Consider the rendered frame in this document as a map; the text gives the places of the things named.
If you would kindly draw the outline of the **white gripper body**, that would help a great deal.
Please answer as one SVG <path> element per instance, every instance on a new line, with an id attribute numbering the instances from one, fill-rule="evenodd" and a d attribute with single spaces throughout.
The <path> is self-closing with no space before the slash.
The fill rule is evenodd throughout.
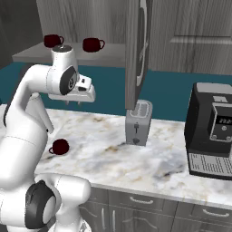
<path id="1" fill-rule="evenodd" d="M 61 100 L 67 102 L 94 102 L 96 98 L 95 89 L 92 85 L 87 92 L 71 91 L 66 95 L 49 94 L 49 98 L 52 100 Z"/>

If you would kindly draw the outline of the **grey base cabinet door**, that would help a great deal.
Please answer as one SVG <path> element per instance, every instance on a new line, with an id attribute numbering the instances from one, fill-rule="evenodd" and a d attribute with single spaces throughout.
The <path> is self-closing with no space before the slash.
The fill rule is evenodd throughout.
<path id="1" fill-rule="evenodd" d="M 102 208 L 104 208 L 106 229 L 102 229 Z M 90 225 L 92 232 L 110 232 L 108 206 L 88 201 L 80 205 L 83 219 Z"/>
<path id="2" fill-rule="evenodd" d="M 171 232 L 173 217 L 109 206 L 112 230 L 112 211 L 116 212 L 116 232 Z"/>
<path id="3" fill-rule="evenodd" d="M 232 227 L 176 217 L 171 232 L 232 232 Z"/>

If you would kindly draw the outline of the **open grey wall cabinet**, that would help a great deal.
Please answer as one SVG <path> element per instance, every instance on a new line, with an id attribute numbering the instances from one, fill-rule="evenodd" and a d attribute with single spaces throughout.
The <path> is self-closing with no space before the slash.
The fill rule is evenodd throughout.
<path id="1" fill-rule="evenodd" d="M 36 0 L 42 34 L 59 34 L 73 47 L 78 64 L 102 67 L 125 65 L 127 0 Z M 86 53 L 82 41 L 105 42 L 96 53 Z"/>

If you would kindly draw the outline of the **silver toaster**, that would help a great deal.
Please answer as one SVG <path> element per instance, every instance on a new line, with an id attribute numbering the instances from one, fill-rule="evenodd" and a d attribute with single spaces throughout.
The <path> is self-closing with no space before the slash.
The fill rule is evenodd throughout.
<path id="1" fill-rule="evenodd" d="M 138 100 L 134 110 L 127 110 L 125 119 L 126 143 L 145 146 L 147 143 L 153 106 L 150 101 Z"/>

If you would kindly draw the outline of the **wide grey drawer front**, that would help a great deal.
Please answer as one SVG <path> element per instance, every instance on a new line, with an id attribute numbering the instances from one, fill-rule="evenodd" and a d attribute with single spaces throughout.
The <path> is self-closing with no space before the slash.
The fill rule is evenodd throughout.
<path id="1" fill-rule="evenodd" d="M 153 200 L 154 202 L 151 205 L 138 204 L 130 201 L 130 196 L 134 197 L 135 199 Z M 132 208 L 141 211 L 174 217 L 178 202 L 169 199 L 154 198 L 149 196 L 110 190 L 109 204 L 112 206 L 117 206 L 122 208 Z"/>

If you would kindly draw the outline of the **black coffee machine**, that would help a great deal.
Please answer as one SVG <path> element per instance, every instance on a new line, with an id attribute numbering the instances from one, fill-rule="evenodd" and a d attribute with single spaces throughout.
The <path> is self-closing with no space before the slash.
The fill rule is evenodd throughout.
<path id="1" fill-rule="evenodd" d="M 184 137 L 190 175 L 232 180 L 232 85 L 193 84 Z"/>

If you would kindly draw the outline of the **narrow grey drawer front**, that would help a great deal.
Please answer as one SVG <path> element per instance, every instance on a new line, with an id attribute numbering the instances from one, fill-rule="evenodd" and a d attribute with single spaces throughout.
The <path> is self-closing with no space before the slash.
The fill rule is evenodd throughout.
<path id="1" fill-rule="evenodd" d="M 89 198 L 92 202 L 101 204 L 109 204 L 108 190 L 104 188 L 92 188 L 92 193 Z"/>

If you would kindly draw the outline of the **closed grey cabinet door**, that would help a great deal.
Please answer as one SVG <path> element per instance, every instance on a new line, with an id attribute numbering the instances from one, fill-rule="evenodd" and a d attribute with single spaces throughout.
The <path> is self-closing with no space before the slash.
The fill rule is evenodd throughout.
<path id="1" fill-rule="evenodd" d="M 150 68 L 232 75 L 232 0 L 154 0 Z"/>

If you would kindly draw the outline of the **dark red mug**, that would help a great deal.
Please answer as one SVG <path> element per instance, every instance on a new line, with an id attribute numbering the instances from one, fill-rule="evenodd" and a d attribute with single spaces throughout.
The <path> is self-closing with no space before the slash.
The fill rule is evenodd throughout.
<path id="1" fill-rule="evenodd" d="M 53 146 L 49 149 L 51 154 L 63 155 L 69 151 L 69 143 L 65 139 L 55 140 Z"/>
<path id="2" fill-rule="evenodd" d="M 85 38 L 82 41 L 82 48 L 87 53 L 96 53 L 99 52 L 105 45 L 103 40 L 98 38 Z"/>
<path id="3" fill-rule="evenodd" d="M 56 45 L 63 44 L 64 38 L 58 34 L 48 34 L 43 38 L 43 44 L 45 47 L 53 48 Z"/>

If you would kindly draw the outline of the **open grey cabinet door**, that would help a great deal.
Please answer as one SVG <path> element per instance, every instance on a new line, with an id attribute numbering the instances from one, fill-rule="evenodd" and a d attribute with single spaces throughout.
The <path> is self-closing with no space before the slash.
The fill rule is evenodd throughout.
<path id="1" fill-rule="evenodd" d="M 128 0 L 127 28 L 126 28 L 126 49 L 125 49 L 125 108 L 134 110 L 140 96 L 142 84 L 145 80 L 150 53 L 150 29 L 152 19 L 153 0 L 146 0 L 148 7 L 148 31 L 147 49 L 145 58 L 145 70 L 140 86 L 137 86 L 137 43 L 138 43 L 138 21 L 140 0 Z"/>

